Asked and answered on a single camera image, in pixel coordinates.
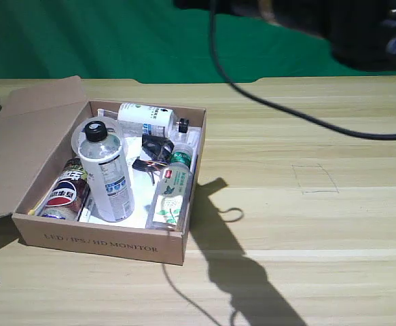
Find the green screen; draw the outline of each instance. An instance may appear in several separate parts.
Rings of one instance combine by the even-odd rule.
[[[207,12],[171,0],[0,0],[0,78],[220,82]],[[236,82],[261,77],[385,75],[346,68],[328,44],[251,18],[220,16],[217,46]]]

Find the open cardboard box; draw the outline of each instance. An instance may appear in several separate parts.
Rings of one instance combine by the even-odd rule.
[[[12,214],[27,245],[182,265],[204,147],[205,109],[159,105],[202,128],[184,232],[27,215],[75,156],[71,148],[75,128],[95,116],[97,109],[118,111],[120,104],[89,101],[77,76],[11,92],[0,111],[0,217]]]

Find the soda can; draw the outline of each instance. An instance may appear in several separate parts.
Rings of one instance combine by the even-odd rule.
[[[89,195],[87,173],[79,158],[70,159],[62,170],[48,201],[39,214],[42,217],[77,221]]]

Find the plastic bottle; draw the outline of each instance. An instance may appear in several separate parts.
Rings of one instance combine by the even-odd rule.
[[[193,184],[192,157],[193,148],[189,145],[179,143],[174,147],[170,164],[160,174],[146,228],[183,231]]]
[[[117,120],[126,134],[148,134],[172,138],[187,119],[179,119],[171,109],[135,103],[122,103],[118,113],[98,109],[98,115]]]
[[[124,144],[115,134],[107,132],[102,121],[87,123],[84,132],[86,140],[78,152],[88,173],[96,208],[105,221],[121,221],[134,211]]]

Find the wooden table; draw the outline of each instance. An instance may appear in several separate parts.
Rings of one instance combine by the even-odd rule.
[[[37,80],[0,80],[0,95]],[[208,108],[184,266],[26,247],[0,220],[0,325],[396,325],[396,142],[353,139],[223,84],[86,80],[91,98]],[[396,77],[245,87],[396,132]]]

